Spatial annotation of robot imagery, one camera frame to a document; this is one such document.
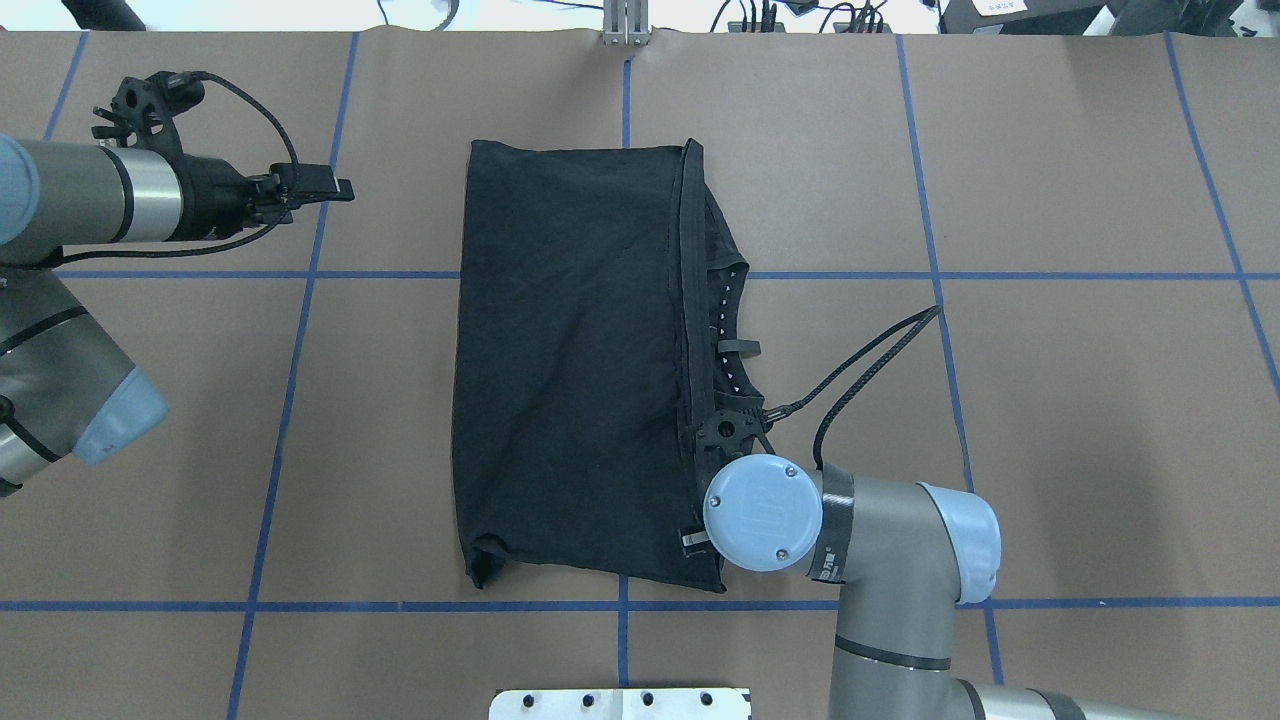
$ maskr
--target black cloth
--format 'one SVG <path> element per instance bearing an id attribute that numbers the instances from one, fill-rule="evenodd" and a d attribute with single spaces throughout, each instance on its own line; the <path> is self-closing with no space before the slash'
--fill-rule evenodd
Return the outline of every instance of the black cloth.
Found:
<path id="1" fill-rule="evenodd" d="M 727 461 L 698 427 L 763 402 L 717 345 L 746 269 L 694 141 L 472 143 L 453 489 L 476 587 L 511 559 L 723 592 L 719 557 L 680 537 Z"/>

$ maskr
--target blue tape line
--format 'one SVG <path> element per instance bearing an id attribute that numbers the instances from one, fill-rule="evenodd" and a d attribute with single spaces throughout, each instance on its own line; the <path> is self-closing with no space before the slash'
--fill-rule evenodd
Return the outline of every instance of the blue tape line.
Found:
<path id="1" fill-rule="evenodd" d="M 632 600 L 632 612 L 804 612 L 835 611 L 835 600 Z"/>
<path id="2" fill-rule="evenodd" d="M 305 270 L 54 270 L 60 278 L 84 279 L 305 279 Z"/>
<path id="3" fill-rule="evenodd" d="M 1258 315 L 1258 307 L 1253 302 L 1249 281 L 1244 277 L 1244 265 L 1240 263 L 1240 252 L 1236 250 L 1235 238 L 1231 236 L 1231 225 L 1226 222 L 1226 211 L 1222 210 L 1222 199 L 1217 195 L 1213 173 L 1208 169 L 1204 147 L 1201 146 L 1199 133 L 1196 131 L 1192 108 L 1187 102 L 1187 88 L 1183 86 L 1183 72 L 1178 67 L 1178 53 L 1174 51 L 1174 36 L 1169 31 L 1165 31 L 1165 50 L 1169 53 L 1169 67 L 1174 72 L 1174 86 L 1178 88 L 1178 102 L 1183 106 L 1183 119 L 1187 120 L 1187 135 L 1190 136 L 1192 149 L 1196 150 L 1196 160 L 1199 163 L 1201 174 L 1204 176 L 1204 186 L 1208 188 L 1208 197 L 1213 202 L 1213 214 L 1217 215 L 1217 227 L 1222 231 L 1226 252 L 1231 256 L 1231 266 L 1235 268 L 1235 277 L 1240 282 L 1240 293 L 1244 296 L 1244 305 L 1249 309 L 1249 322 L 1253 323 L 1253 334 L 1258 338 L 1258 346 L 1262 348 L 1262 360 L 1266 363 L 1267 373 L 1271 375 L 1271 389 L 1275 391 L 1276 400 L 1280 400 L 1280 372 L 1276 370 L 1276 360 L 1271 354 L 1271 342 L 1262 328 L 1262 318 Z"/>
<path id="4" fill-rule="evenodd" d="M 76 53 L 72 54 L 72 64 L 67 68 L 67 77 L 63 78 L 63 88 L 58 91 L 58 101 L 54 102 L 54 111 L 49 115 L 49 124 L 45 126 L 42 140 L 49 142 L 58 129 L 58 119 L 63 115 L 63 105 L 67 104 L 67 94 L 72 90 L 72 81 L 76 79 L 76 70 L 79 69 L 79 60 L 84 55 L 84 45 L 88 44 L 88 31 L 81 33 L 76 42 Z"/>
<path id="5" fill-rule="evenodd" d="M 425 279 L 425 281 L 456 281 L 462 277 L 458 270 L 320 270 L 316 273 L 320 279 Z"/>
<path id="6" fill-rule="evenodd" d="M 0 612 L 244 612 L 244 602 L 159 600 L 0 600 Z"/>
<path id="7" fill-rule="evenodd" d="M 347 50 L 347 72 L 342 82 L 342 99 L 338 101 L 338 117 L 334 120 L 333 145 L 329 147 L 329 167 L 337 168 L 338 151 L 342 147 L 342 126 L 347 119 L 347 101 L 351 97 L 351 78 L 356 69 L 356 50 L 360 46 L 360 33 L 351 33 L 351 46 Z M 298 365 L 302 360 L 302 345 L 307 334 L 311 316 L 311 299 L 315 295 L 316 270 L 320 265 L 320 252 L 324 249 L 325 220 L 329 204 L 320 206 L 320 219 L 316 222 L 316 236 L 311 245 L 311 263 L 307 266 L 307 284 L 302 292 L 302 310 L 298 314 L 298 331 L 293 338 L 293 356 L 289 360 L 289 379 L 284 388 L 284 407 L 280 411 L 280 427 L 275 436 L 275 455 L 271 460 L 271 478 L 266 486 L 266 501 L 262 506 L 262 524 L 257 534 L 257 550 L 253 553 L 253 574 L 250 578 L 248 606 L 244 609 L 244 625 L 241 630 L 239 651 L 236 655 L 236 674 L 227 701 L 227 720 L 236 720 L 239 714 L 239 697 L 244 685 L 244 669 L 248 665 L 248 651 L 253 637 L 253 615 L 259 592 L 262 587 L 262 568 L 266 562 L 266 546 L 271 536 L 271 520 L 275 516 L 275 498 L 280 487 L 280 470 L 284 464 L 284 439 L 289 432 L 293 415 L 293 397 L 298 384 Z"/>
<path id="8" fill-rule="evenodd" d="M 995 610 L 1115 610 L 1133 607 L 1280 607 L 1280 597 L 992 598 Z"/>
<path id="9" fill-rule="evenodd" d="M 631 589 L 626 575 L 618 575 L 618 687 L 631 687 Z"/>
<path id="10" fill-rule="evenodd" d="M 631 55 L 622 63 L 622 147 L 631 147 Z"/>
<path id="11" fill-rule="evenodd" d="M 259 602 L 257 612 L 617 612 L 612 600 L 547 600 L 495 602 Z"/>
<path id="12" fill-rule="evenodd" d="M 991 682 L 1005 684 L 1005 661 L 1000 657 L 1000 634 L 996 632 L 996 612 L 991 601 L 982 603 L 982 620 L 987 625 L 987 652 L 991 653 Z"/>
<path id="13" fill-rule="evenodd" d="M 751 270 L 753 281 L 927 281 L 929 273 L 909 270 Z"/>
<path id="14" fill-rule="evenodd" d="M 1234 281 L 1233 273 L 940 272 L 945 281 Z"/>
<path id="15" fill-rule="evenodd" d="M 929 255 L 929 274 L 933 281 L 933 302 L 946 307 L 942 295 L 942 273 L 938 265 L 938 249 L 933 238 L 933 215 L 929 213 L 929 195 L 924 182 L 924 160 L 920 155 L 920 135 L 915 123 L 915 102 L 911 99 L 911 77 L 906 63 L 906 45 L 902 36 L 893 36 L 897 44 L 897 69 L 902 81 L 902 102 L 906 109 L 906 132 L 911 141 L 911 163 L 915 165 L 915 188 L 920 200 L 920 218 L 924 224 L 924 246 Z M 960 383 L 956 378 L 955 355 L 951 351 L 951 324 L 947 322 L 946 310 L 938 315 L 938 328 L 942 334 L 942 359 L 947 370 L 947 387 L 951 393 L 951 415 L 956 427 L 956 436 L 960 439 L 960 459 L 964 466 L 964 484 L 969 492 L 974 492 L 973 465 L 969 461 L 969 436 L 964 428 L 964 407 L 960 405 Z M 983 610 L 983 619 L 987 624 L 987 650 L 991 655 L 991 675 L 995 683 L 1004 684 L 1005 670 L 1000 660 L 1000 635 L 996 632 L 996 616 L 987 607 Z"/>

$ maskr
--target metal plate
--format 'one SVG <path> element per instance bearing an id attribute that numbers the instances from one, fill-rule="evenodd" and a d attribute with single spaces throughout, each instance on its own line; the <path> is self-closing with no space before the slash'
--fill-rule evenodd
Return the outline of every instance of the metal plate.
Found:
<path id="1" fill-rule="evenodd" d="M 744 688 L 504 691 L 489 720 L 750 720 Z"/>

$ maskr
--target blue end cap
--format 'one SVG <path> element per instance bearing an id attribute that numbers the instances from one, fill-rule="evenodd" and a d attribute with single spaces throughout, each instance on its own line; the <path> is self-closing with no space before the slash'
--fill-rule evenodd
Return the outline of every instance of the blue end cap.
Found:
<path id="1" fill-rule="evenodd" d="M 134 368 L 106 398 L 72 452 L 90 465 L 142 437 L 169 414 L 169 404 L 141 368 Z"/>
<path id="2" fill-rule="evenodd" d="M 40 173 L 22 145 L 0 133 L 0 246 L 22 234 L 40 205 Z"/>
<path id="3" fill-rule="evenodd" d="M 987 501 L 972 492 L 918 483 L 933 498 L 960 569 L 960 602 L 982 602 L 1000 573 L 1000 521 Z"/>
<path id="4" fill-rule="evenodd" d="M 782 570 L 818 542 L 822 495 L 795 462 L 748 455 L 712 479 L 703 520 L 712 544 L 733 565 L 758 573 Z"/>

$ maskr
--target black cable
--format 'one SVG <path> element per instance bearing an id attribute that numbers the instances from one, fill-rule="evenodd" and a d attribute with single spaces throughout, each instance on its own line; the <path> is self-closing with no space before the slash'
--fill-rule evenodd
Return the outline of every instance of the black cable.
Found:
<path id="1" fill-rule="evenodd" d="M 819 35 L 822 33 L 822 31 L 827 29 L 827 22 L 831 20 L 831 15 L 835 15 L 836 10 L 840 10 L 841 8 L 845 8 L 845 9 L 849 10 L 849 24 L 854 24 L 854 18 L 855 18 L 855 15 L 858 13 L 858 8 L 854 8 L 852 3 L 836 3 L 835 6 L 832 6 L 829 10 L 827 10 L 827 17 L 822 18 L 822 24 L 818 27 L 818 33 Z"/>
<path id="2" fill-rule="evenodd" d="M 236 95 L 241 100 L 248 102 L 255 110 L 257 110 L 259 113 L 261 113 L 262 117 L 266 118 L 266 120 L 269 123 L 271 123 L 271 127 L 275 128 L 275 132 L 279 133 L 280 142 L 284 143 L 284 150 L 289 154 L 289 165 L 293 169 L 293 178 L 294 178 L 294 181 L 297 181 L 298 178 L 302 177 L 302 169 L 301 169 L 300 163 L 298 163 L 298 152 L 293 147 L 293 141 L 289 140 L 289 133 L 287 133 L 284 131 L 284 126 L 280 124 L 280 120 L 275 119 L 275 115 L 273 115 L 271 111 L 266 109 L 266 106 L 264 106 L 261 102 L 259 102 L 248 92 L 244 92 L 243 90 L 241 90 L 232 81 L 229 81 L 227 78 L 223 78 L 223 77 L 219 77 L 219 76 L 215 76 L 214 73 L 205 72 L 205 70 L 195 70 L 195 72 L 191 73 L 191 77 L 193 77 L 196 79 L 200 79 L 200 81 L 209 81 L 209 82 L 212 82 L 212 83 L 216 83 L 216 85 L 220 85 L 220 86 L 225 87 L 233 95 Z M 285 187 L 283 190 L 283 192 L 280 193 L 280 204 L 282 205 L 288 204 L 289 196 L 291 196 L 292 191 L 293 191 L 293 188 L 289 188 L 289 187 Z M 264 225 L 257 232 L 253 232 L 252 234 L 248 234 L 248 236 L 242 237 L 239 240 L 233 240 L 230 242 L 224 242 L 221 245 L 211 245 L 211 246 L 205 246 L 205 247 L 192 247 L 192 249 L 187 249 L 187 250 L 91 250 L 88 252 L 77 252 L 74 255 L 67 255 L 65 258 L 61 258 L 60 260 L 55 260 L 54 264 L 51 264 L 51 265 L 42 265 L 42 266 L 55 268 L 55 266 L 59 266 L 59 265 L 65 265 L 68 263 L 78 263 L 81 260 L 91 260 L 91 259 L 95 259 L 95 258 L 193 258 L 193 256 L 197 256 L 197 255 L 212 255 L 215 252 L 225 252 L 227 250 L 233 250 L 236 247 L 242 247 L 244 245 L 248 245 L 248 243 L 253 242 L 255 240 L 259 240 L 260 237 L 262 237 L 266 233 L 271 232 L 273 229 L 275 229 L 276 225 L 280 224 L 280 219 L 283 217 L 284 217 L 283 214 L 278 214 L 266 225 Z"/>
<path id="3" fill-rule="evenodd" d="M 453 24 L 453 18 L 458 17 L 458 3 L 461 1 L 462 0 L 449 0 L 449 14 L 444 15 L 444 19 L 440 20 L 440 24 L 433 27 L 431 32 L 440 32 L 444 28 Z"/>
<path id="4" fill-rule="evenodd" d="M 719 17 L 724 14 L 724 8 L 728 8 L 728 4 L 732 3 L 732 1 L 733 0 L 724 0 L 724 3 L 721 4 L 721 9 L 716 10 L 716 19 L 712 20 L 712 29 L 709 29 L 707 32 L 716 32 L 716 26 L 719 24 Z"/>
<path id="5" fill-rule="evenodd" d="M 809 405 L 813 401 L 813 398 L 818 397 L 818 395 L 822 393 L 822 391 L 827 389 L 827 386 L 829 386 L 832 382 L 835 382 L 835 379 L 838 378 L 841 373 L 844 373 L 845 370 L 847 370 L 850 365 L 852 365 L 854 363 L 861 360 L 864 355 L 867 355 L 872 350 L 876 350 L 876 347 L 878 345 L 881 345 L 886 340 L 893 337 L 893 334 L 896 334 L 897 332 L 900 332 L 902 328 L 910 325 L 911 323 L 919 322 L 920 318 L 923 318 L 924 315 L 927 315 L 931 310 L 933 310 L 933 307 L 929 307 L 927 310 L 920 310 L 915 315 L 911 315 L 910 318 L 906 318 L 905 320 L 900 320 L 896 324 L 893 324 L 893 327 L 891 327 L 890 329 L 882 332 L 879 336 L 876 337 L 876 340 L 868 342 L 858 352 L 854 352 L 852 355 L 850 355 L 847 360 L 845 360 L 844 363 L 841 363 L 835 370 L 831 372 L 831 374 L 828 374 L 826 378 L 823 378 L 822 382 L 818 383 L 818 387 L 815 387 L 812 391 L 809 391 L 809 395 L 801 397 L 800 400 L 796 400 L 795 402 L 787 402 L 785 405 L 778 405 L 777 407 L 774 407 L 772 410 L 765 410 L 764 411 L 764 421 L 765 423 L 777 423 L 778 420 L 783 420 L 783 419 L 791 416 L 794 413 L 804 409 L 804 406 Z"/>
<path id="6" fill-rule="evenodd" d="M 586 3 L 570 3 L 568 0 L 534 0 L 534 3 L 547 3 L 548 5 L 562 5 L 564 8 L 582 8 L 584 10 L 604 10 L 602 5 L 588 5 Z"/>
<path id="7" fill-rule="evenodd" d="M 933 318 L 937 318 L 940 313 L 942 313 L 941 305 L 934 305 L 923 313 L 916 313 L 914 316 L 918 319 L 915 320 L 915 324 L 911 325 L 911 329 L 906 331 L 906 334 L 899 338 L 899 341 L 893 343 L 893 347 L 886 350 L 884 355 L 881 355 L 870 368 L 867 368 L 867 372 L 858 378 L 858 382 L 850 386 L 849 389 L 840 396 L 840 400 L 831 406 L 831 410 L 828 410 L 822 418 L 822 423 L 818 423 L 818 432 L 813 436 L 813 461 L 815 468 L 819 470 L 822 469 L 822 441 L 827 437 L 827 430 L 831 429 L 831 424 L 836 420 L 836 416 L 840 415 L 841 410 L 849 405 L 854 396 L 867 387 L 867 383 L 869 383 L 877 373 L 884 369 L 884 365 L 888 365 L 888 363 L 896 357 L 904 347 L 910 345 L 911 341 L 920 334 L 920 331 L 923 331 L 924 327 L 933 320 Z"/>

